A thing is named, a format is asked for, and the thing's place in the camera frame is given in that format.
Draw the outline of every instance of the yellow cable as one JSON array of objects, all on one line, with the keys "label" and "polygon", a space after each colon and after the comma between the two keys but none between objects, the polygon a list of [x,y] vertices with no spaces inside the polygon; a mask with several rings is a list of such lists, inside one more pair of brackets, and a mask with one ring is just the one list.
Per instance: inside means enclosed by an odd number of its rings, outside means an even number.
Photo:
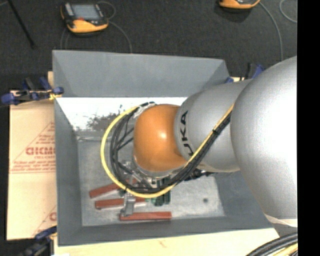
[{"label": "yellow cable", "polygon": [[108,135],[111,131],[111,129],[115,126],[115,124],[125,115],[131,113],[132,111],[134,111],[135,109],[137,109],[138,107],[135,106],[135,107],[132,107],[126,111],[124,111],[123,113],[121,113],[120,115],[118,115],[113,121],[112,123],[109,125],[109,127],[106,129],[104,135],[103,135],[103,138],[102,138],[102,141],[101,141],[101,148],[100,148],[100,157],[101,157],[101,162],[102,162],[102,166],[106,172],[106,174],[110,177],[110,179],[115,183],[117,184],[120,188],[122,188],[123,190],[126,190],[128,191],[130,194],[136,196],[136,197],[139,197],[139,198],[155,198],[155,197],[159,197],[165,193],[167,193],[169,190],[171,190],[175,184],[171,185],[171,186],[168,186],[166,187],[165,189],[159,191],[159,192],[156,192],[156,193],[151,193],[151,194],[144,194],[144,193],[137,193],[129,188],[126,188],[125,185],[123,185],[120,181],[117,180],[117,178],[111,173],[111,171],[109,170],[108,168],[108,165],[106,163],[106,159],[105,159],[105,145],[106,145],[106,141],[107,141],[107,138],[108,138]]},{"label": "yellow cable", "polygon": [[185,168],[199,153],[199,151],[204,147],[204,145],[207,143],[207,141],[209,140],[209,138],[211,137],[211,135],[214,133],[214,131],[219,127],[219,125],[221,125],[221,123],[226,119],[226,117],[230,114],[230,112],[232,111],[232,109],[234,108],[234,103],[231,105],[231,107],[229,107],[229,109],[225,112],[225,114],[220,118],[220,120],[216,123],[216,125],[214,126],[213,130],[208,134],[208,136],[204,139],[204,141],[202,142],[202,144],[197,148],[197,150],[194,152],[194,154],[190,157],[190,159],[188,160],[188,162],[186,162],[186,164],[183,166],[183,168]]},{"label": "yellow cable", "polygon": [[298,243],[288,246],[287,248],[282,249],[281,251],[277,252],[273,256],[288,256],[298,249]]},{"label": "yellow cable", "polygon": [[[229,115],[229,113],[232,111],[234,107],[234,104],[232,104],[232,106],[227,110],[227,112],[223,115],[223,117],[218,121],[218,123],[214,126],[215,130],[227,117],[227,115]],[[144,194],[144,193],[137,193],[129,188],[127,188],[124,184],[122,184],[119,180],[117,180],[117,178],[112,174],[112,172],[109,170],[108,165],[106,163],[106,159],[105,159],[105,146],[106,146],[106,141],[108,138],[108,135],[110,133],[110,131],[112,130],[112,128],[116,125],[116,123],[125,115],[131,113],[132,111],[136,110],[137,108],[139,108],[139,106],[135,106],[132,107],[126,111],[124,111],[123,113],[121,113],[120,115],[118,115],[112,122],[111,124],[108,126],[108,128],[106,129],[103,137],[102,137],[102,141],[101,141],[101,147],[100,147],[100,157],[101,157],[101,162],[102,162],[102,166],[106,172],[106,174],[109,176],[109,178],[115,183],[117,184],[120,188],[122,188],[123,190],[128,191],[130,194],[139,197],[139,198],[156,198],[159,197],[165,193],[167,193],[168,191],[170,191],[176,184],[173,184],[171,186],[168,186],[166,188],[164,188],[163,190],[156,192],[156,193],[151,193],[151,194]],[[203,146],[206,144],[206,142],[208,141],[208,139],[210,138],[210,136],[212,135],[213,131],[211,131],[209,133],[209,135],[205,138],[205,140],[202,142],[202,144],[198,147],[198,149],[196,150],[196,152],[192,155],[192,157],[188,160],[188,162],[184,165],[183,168],[185,168],[189,162],[191,162],[199,153],[199,151],[203,148]]]}]

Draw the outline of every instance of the black cable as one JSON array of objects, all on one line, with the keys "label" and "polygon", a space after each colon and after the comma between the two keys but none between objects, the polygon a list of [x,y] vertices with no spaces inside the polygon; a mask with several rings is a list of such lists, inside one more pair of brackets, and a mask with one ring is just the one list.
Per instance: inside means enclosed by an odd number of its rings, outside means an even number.
[{"label": "black cable", "polygon": [[27,30],[24,22],[22,21],[22,19],[21,19],[19,13],[18,13],[16,7],[14,6],[14,4],[12,3],[11,0],[7,0],[7,2],[9,3],[9,5],[10,5],[10,7],[11,7],[11,9],[12,9],[12,11],[13,11],[15,17],[16,17],[16,19],[18,20],[18,22],[19,22],[19,24],[20,24],[20,26],[21,26],[21,28],[22,28],[22,30],[23,30],[26,38],[29,40],[29,43],[30,43],[31,48],[32,48],[33,50],[34,50],[34,49],[37,49],[37,45],[36,45],[35,42],[32,40],[32,38],[31,38],[31,36],[30,36],[30,34],[29,34],[29,32],[28,32],[28,30]]},{"label": "black cable", "polygon": [[298,233],[292,233],[288,235],[281,236],[275,240],[267,242],[257,249],[253,250],[247,256],[267,256],[280,249],[284,249],[288,246],[294,245],[298,242]]},{"label": "black cable", "polygon": [[290,256],[298,256],[298,249],[295,252],[291,253]]},{"label": "black cable", "polygon": [[[125,117],[123,117],[119,122],[118,125],[116,126],[116,128],[114,129],[113,135],[111,137],[111,143],[110,143],[110,162],[111,162],[111,168],[114,172],[114,175],[116,176],[116,178],[119,180],[124,180],[122,173],[120,172],[120,169],[128,172],[128,168],[124,168],[125,166],[123,166],[121,163],[119,163],[118,161],[118,147],[119,147],[119,136],[120,133],[124,127],[124,125],[126,125],[126,129],[127,129],[127,124],[129,122],[129,119],[134,115],[134,113],[137,111],[138,109],[136,109],[135,111],[127,114]],[[133,187],[132,185],[128,184],[125,180],[123,181],[123,184],[127,187],[130,188],[131,190],[137,192],[137,193],[157,193],[165,188],[167,188],[168,186],[171,185],[178,185],[179,183],[181,183],[182,181],[184,181],[185,179],[187,179],[196,169],[197,166],[200,164],[200,162],[203,160],[203,158],[205,157],[205,155],[207,154],[209,148],[211,147],[211,145],[214,143],[214,141],[217,139],[217,137],[219,136],[219,134],[222,132],[222,130],[229,124],[231,119],[231,112],[228,114],[228,116],[224,119],[224,121],[215,129],[212,131],[212,135],[210,136],[210,138],[207,140],[207,142],[205,143],[205,145],[202,147],[202,149],[198,152],[197,156],[194,157],[194,159],[192,161],[190,161],[188,163],[188,165],[184,168],[181,168],[180,170],[177,170],[177,174],[171,178],[168,179],[166,182],[164,182],[161,186],[157,187],[157,188],[148,188],[148,187]]]}]

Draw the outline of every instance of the kuka logo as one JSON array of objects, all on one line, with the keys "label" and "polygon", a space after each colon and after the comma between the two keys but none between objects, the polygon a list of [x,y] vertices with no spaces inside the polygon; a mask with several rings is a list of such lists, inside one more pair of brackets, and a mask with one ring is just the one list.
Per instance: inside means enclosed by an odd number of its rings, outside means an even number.
[{"label": "kuka logo", "polygon": [[184,142],[183,146],[185,148],[189,149],[188,155],[191,157],[194,154],[194,152],[192,151],[192,149],[191,149],[191,147],[190,147],[190,145],[188,143],[188,138],[186,137],[186,131],[187,131],[187,129],[186,129],[186,117],[187,117],[187,113],[188,113],[188,110],[181,116],[180,123],[183,124],[183,130],[180,128],[180,133],[182,135],[181,139]]},{"label": "kuka logo", "polygon": [[56,149],[54,147],[27,147],[25,149],[25,153],[29,156],[34,155],[54,155],[56,153]]}]

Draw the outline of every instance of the metal rod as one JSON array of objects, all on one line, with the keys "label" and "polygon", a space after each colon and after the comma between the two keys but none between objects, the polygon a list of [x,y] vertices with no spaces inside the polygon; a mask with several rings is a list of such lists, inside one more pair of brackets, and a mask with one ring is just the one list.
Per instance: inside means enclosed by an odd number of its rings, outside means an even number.
[{"label": "metal rod", "polygon": [[17,9],[15,8],[14,4],[12,3],[11,0],[7,0],[7,1],[9,3],[10,7],[11,7],[16,19],[18,20],[21,28],[23,29],[24,34],[26,35],[27,39],[29,40],[31,48],[32,49],[36,49],[37,46],[36,46],[35,42],[32,40],[32,38],[31,38],[31,36],[30,36],[30,34],[29,34],[24,22],[22,21],[21,17],[19,16],[19,13],[17,12]]}]

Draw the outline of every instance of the wire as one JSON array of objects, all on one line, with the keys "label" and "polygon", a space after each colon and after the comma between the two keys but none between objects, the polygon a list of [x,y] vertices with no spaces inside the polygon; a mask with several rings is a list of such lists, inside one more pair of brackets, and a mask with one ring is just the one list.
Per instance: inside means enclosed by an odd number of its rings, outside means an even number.
[{"label": "wire", "polygon": [[124,30],[123,30],[121,27],[119,27],[117,24],[115,24],[114,22],[109,21],[109,23],[112,24],[112,25],[114,25],[114,26],[115,26],[118,30],[120,30],[121,33],[124,35],[124,37],[126,38],[126,40],[127,40],[128,43],[129,43],[130,53],[132,54],[132,53],[133,53],[133,51],[132,51],[132,44],[131,44],[131,41],[130,41],[129,37],[127,36],[126,32],[124,32]]},{"label": "wire", "polygon": [[62,44],[63,44],[63,39],[64,39],[64,36],[65,36],[65,33],[67,31],[67,28],[65,27],[62,31],[62,35],[61,35],[61,38],[60,38],[60,49],[63,48]]},{"label": "wire", "polygon": [[295,253],[298,250],[298,243],[295,243],[287,248],[282,249],[281,251],[277,252],[273,256],[287,256],[292,253]]},{"label": "wire", "polygon": [[270,242],[267,242],[257,249],[253,250],[247,256],[268,256],[274,252],[277,252],[281,249],[285,249],[289,246],[298,243],[298,233],[292,233],[288,235],[281,236],[277,239],[274,239]]},{"label": "wire", "polygon": [[[192,157],[188,160],[186,165],[179,170],[178,174],[174,176],[172,179],[168,180],[167,182],[163,183],[158,188],[152,188],[152,187],[143,187],[143,188],[133,188],[130,184],[126,182],[124,179],[122,173],[119,172],[119,168],[123,169],[123,166],[120,166],[120,163],[118,162],[118,149],[119,146],[118,138],[120,136],[120,132],[124,125],[127,124],[129,119],[133,116],[133,114],[145,104],[142,104],[140,106],[133,107],[120,115],[118,115],[112,123],[109,125],[109,127],[106,129],[104,136],[101,141],[101,148],[100,148],[100,157],[102,166],[106,172],[106,174],[110,177],[110,179],[116,183],[120,188],[128,191],[134,196],[141,197],[141,198],[154,198],[161,196],[165,193],[167,193],[169,190],[171,190],[174,186],[184,181],[187,177],[189,177],[192,172],[196,169],[196,167],[199,165],[199,163],[202,161],[206,153],[208,152],[209,148],[213,144],[213,142],[216,140],[216,138],[219,136],[221,131],[227,126],[227,124],[230,122],[231,117],[231,111],[233,109],[234,104],[227,110],[227,112],[223,115],[223,117],[217,122],[217,124],[214,126],[213,130],[209,133],[209,135],[205,138],[205,140],[202,142],[202,144],[198,147],[198,149],[195,151],[195,153],[192,155]],[[108,135],[110,131],[113,129],[113,127],[117,124],[118,126],[115,128],[115,131],[113,132],[113,136],[111,138],[110,143],[110,164],[114,171],[114,175],[109,170],[108,165],[106,163],[105,159],[105,145],[108,138]]]},{"label": "wire", "polygon": [[290,18],[290,17],[289,17],[288,15],[286,15],[285,12],[283,11],[283,9],[282,9],[282,4],[283,4],[284,1],[286,1],[286,0],[281,0],[280,3],[279,3],[279,8],[280,8],[281,14],[282,14],[285,18],[287,18],[289,21],[291,21],[291,22],[293,22],[293,23],[298,23],[297,20],[295,20],[295,19],[293,19],[293,18]]},{"label": "wire", "polygon": [[292,254],[290,254],[289,256],[298,256],[298,249],[296,249],[296,251]]},{"label": "wire", "polygon": [[5,4],[7,4],[7,3],[8,3],[8,1],[5,1],[5,2],[0,3],[0,7],[3,6],[3,5],[5,5]]},{"label": "wire", "polygon": [[279,43],[280,43],[280,60],[283,61],[284,60],[284,54],[283,54],[283,45],[282,45],[282,38],[281,38],[281,33],[280,33],[280,30],[278,28],[278,25],[277,25],[277,22],[275,20],[275,18],[272,16],[272,14],[270,13],[270,11],[263,5],[263,3],[260,1],[259,4],[262,6],[262,8],[266,11],[266,13],[270,16],[274,26],[275,26],[275,29],[276,29],[276,32],[278,34],[278,37],[279,37]]},{"label": "wire", "polygon": [[[107,5],[109,5],[109,6],[111,6],[113,8],[112,15],[110,17],[107,17],[108,22],[109,22],[109,24],[112,24],[113,26],[115,26],[124,35],[125,39],[127,40],[128,44],[129,44],[129,52],[132,54],[133,53],[133,47],[132,47],[132,43],[131,43],[127,33],[119,25],[117,25],[116,23],[110,21],[117,13],[117,10],[116,10],[115,6],[113,4],[111,4],[110,2],[107,2],[107,1],[99,1],[97,3],[98,4],[107,4]],[[66,35],[66,38],[65,38],[66,30],[67,30],[67,28],[64,28],[64,30],[62,32],[62,35],[61,35],[61,38],[60,38],[60,49],[62,49],[62,50],[66,50],[68,48],[68,40],[70,38],[70,33],[68,33]]]},{"label": "wire", "polygon": [[111,3],[107,2],[107,1],[99,1],[99,2],[97,2],[97,4],[107,4],[107,5],[109,5],[109,6],[111,6],[113,8],[112,15],[110,17],[107,17],[108,20],[111,20],[116,15],[117,11],[116,11],[116,8],[115,8],[115,6],[113,4],[111,4]]},{"label": "wire", "polygon": [[101,157],[101,162],[102,162],[102,166],[106,172],[106,174],[110,177],[110,179],[117,184],[120,188],[122,188],[123,190],[129,192],[130,194],[136,196],[136,197],[140,197],[140,198],[154,198],[154,197],[159,197],[165,193],[167,193],[169,190],[171,190],[175,185],[172,186],[168,186],[167,188],[157,192],[157,193],[152,193],[152,194],[142,194],[142,193],[137,193],[129,188],[127,188],[125,185],[123,185],[119,180],[116,179],[116,177],[111,173],[111,171],[108,168],[108,165],[106,163],[106,159],[105,159],[105,146],[106,146],[106,141],[108,138],[108,135],[110,133],[110,131],[112,130],[112,128],[115,126],[115,124],[124,116],[126,116],[127,114],[133,112],[134,110],[136,110],[137,108],[139,108],[140,106],[135,106],[132,107],[126,111],[124,111],[123,113],[121,113],[120,115],[118,115],[109,125],[109,127],[106,129],[102,141],[101,141],[101,148],[100,148],[100,157]]}]

